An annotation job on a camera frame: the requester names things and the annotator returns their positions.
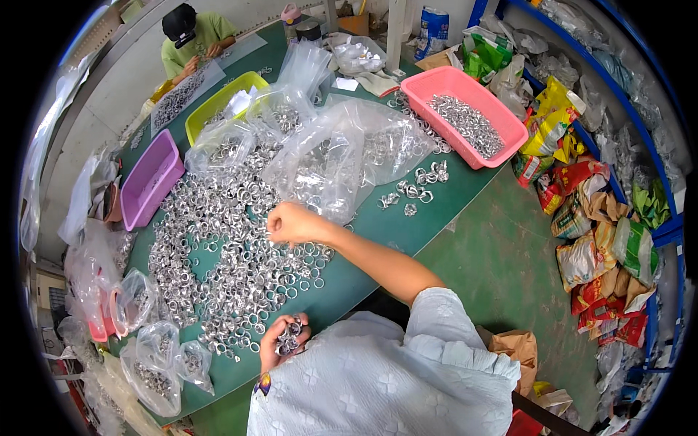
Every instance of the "green table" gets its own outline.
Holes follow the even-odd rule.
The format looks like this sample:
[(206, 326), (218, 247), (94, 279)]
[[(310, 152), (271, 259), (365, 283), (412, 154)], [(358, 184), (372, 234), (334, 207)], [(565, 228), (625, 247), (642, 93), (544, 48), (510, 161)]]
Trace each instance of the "green table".
[[(216, 93), (225, 81), (247, 71), (258, 71), (265, 66), (273, 68), (272, 73), (265, 75), (266, 81), (269, 83), (276, 81), (286, 51), (281, 23), (277, 22), (260, 30), (258, 35), (264, 38), (268, 44), (226, 68), (225, 73), (228, 77), (225, 80), (221, 80), (219, 84), (212, 87), (197, 101), (189, 105), (167, 126), (177, 143), (182, 160), (184, 160), (184, 154), (190, 148), (186, 132), (184, 131), (186, 118), (206, 99)], [(400, 68), (408, 75), (414, 75), (421, 71), (418, 67), (405, 61), (402, 61)], [(356, 92), (338, 89), (333, 89), (333, 92), (382, 103), (387, 102), (391, 98), (388, 96), (379, 100), (361, 87), (357, 88)], [(123, 167), (120, 174), (124, 176), (122, 181), (126, 180), (129, 172), (147, 148), (150, 141), (149, 122), (149, 119), (144, 122), (144, 125), (148, 127), (140, 146), (135, 150), (130, 150), (127, 146), (121, 155)], [(499, 171), (499, 168), (482, 168), (474, 171), (457, 153), (431, 154), (422, 161), (420, 166), (428, 169), (431, 162), (444, 159), (448, 162), (450, 178), (447, 183), (435, 183), (429, 186), (434, 195), (431, 203), (422, 204), (416, 201), (417, 214), (412, 218), (406, 217), (403, 213), (406, 199), (402, 199), (400, 204), (396, 206), (391, 206), (381, 211), (376, 206), (376, 200), (381, 195), (394, 192), (395, 186), (393, 183), (378, 186), (358, 208), (358, 215), (352, 222), (355, 232), (372, 241), (393, 247), (407, 255), (413, 256), (434, 238), (458, 212), (468, 205)], [(152, 223), (161, 221), (163, 216), (164, 212), (158, 210), (148, 227), (135, 229), (138, 232), (138, 237), (133, 246), (127, 271), (135, 267), (144, 273), (148, 272), (148, 246), (155, 240)], [(206, 270), (210, 269), (217, 262), (219, 253), (208, 253), (203, 249), (196, 254), (192, 253), (192, 257), (199, 257), (200, 259), (200, 264), (192, 268), (193, 272), (199, 278), (203, 277)], [(317, 333), (345, 315), (378, 287), (375, 281), (340, 255), (335, 256), (322, 270), (322, 277), (325, 279), (325, 286), (321, 290), (311, 285), (310, 290), (299, 292), (298, 298), (288, 300), (279, 312), (271, 314), (267, 325), (270, 325), (281, 313), (305, 312), (310, 317), (311, 328)], [(180, 332), (180, 340), (182, 342), (195, 340), (196, 336), (201, 332), (199, 324), (187, 327)], [(259, 341), (261, 339), (256, 333), (252, 332), (252, 334), (253, 340)], [(110, 339), (111, 350), (115, 356), (118, 355), (119, 349), (125, 344), (126, 340), (117, 342), (113, 338)], [(216, 391), (215, 396), (211, 396), (193, 384), (184, 383), (184, 390), (181, 393), (181, 414), (173, 418), (155, 416), (156, 420), (163, 425), (175, 421), (179, 417), (186, 416), (255, 379), (259, 375), (259, 356), (250, 351), (249, 348), (238, 351), (237, 354), (241, 358), (241, 361), (238, 363), (224, 356), (214, 355), (209, 375)]]

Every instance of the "concrete floor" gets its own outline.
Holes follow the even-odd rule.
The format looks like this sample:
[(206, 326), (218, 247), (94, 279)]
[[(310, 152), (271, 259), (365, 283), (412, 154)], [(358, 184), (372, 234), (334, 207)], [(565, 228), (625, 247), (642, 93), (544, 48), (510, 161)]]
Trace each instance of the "concrete floor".
[[(538, 343), (538, 380), (567, 389), (580, 426), (596, 417), (596, 341), (577, 335), (555, 259), (559, 239), (533, 189), (524, 190), (510, 167), (418, 255), (463, 301), (473, 322), (494, 333), (531, 330)], [(253, 384), (191, 415), (197, 435), (243, 435)]]

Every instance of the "woman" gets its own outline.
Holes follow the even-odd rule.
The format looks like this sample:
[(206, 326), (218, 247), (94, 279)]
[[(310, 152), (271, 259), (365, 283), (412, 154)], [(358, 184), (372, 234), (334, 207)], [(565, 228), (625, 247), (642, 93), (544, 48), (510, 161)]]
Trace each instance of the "woman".
[(407, 329), (357, 312), (313, 340), (308, 316), (290, 357), (260, 343), (249, 435), (495, 435), (507, 432), (519, 362), (490, 353), (453, 291), (409, 256), (363, 239), (298, 204), (268, 216), (269, 240), (332, 247), (411, 307)]
[(186, 3), (163, 18), (162, 57), (168, 79), (177, 85), (192, 75), (201, 61), (213, 59), (235, 43), (235, 26), (215, 12), (196, 13)]

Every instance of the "yellow plastic basket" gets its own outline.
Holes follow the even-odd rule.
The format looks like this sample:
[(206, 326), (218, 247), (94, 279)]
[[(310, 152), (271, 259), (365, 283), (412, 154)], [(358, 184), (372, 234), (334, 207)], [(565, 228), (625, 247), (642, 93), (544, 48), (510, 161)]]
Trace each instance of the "yellow plastic basket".
[[(197, 107), (194, 112), (191, 112), (191, 115), (189, 115), (189, 118), (187, 118), (186, 122), (184, 123), (186, 136), (189, 139), (189, 145), (194, 145), (194, 141), (196, 141), (199, 133), (204, 128), (204, 123), (216, 115), (218, 111), (222, 110), (228, 104), (228, 102), (230, 102), (230, 99), (236, 92), (241, 91), (242, 89), (249, 92), (252, 85), (254, 85), (257, 89), (261, 89), (269, 84), (255, 71), (248, 71), (247, 73), (244, 73), (237, 79), (233, 80), (231, 83), (227, 84), (220, 91), (216, 92), (213, 96), (211, 96), (211, 98), (206, 100), (204, 104)], [(245, 112), (247, 111), (244, 110), (243, 112), (240, 112), (234, 118), (244, 121)]]

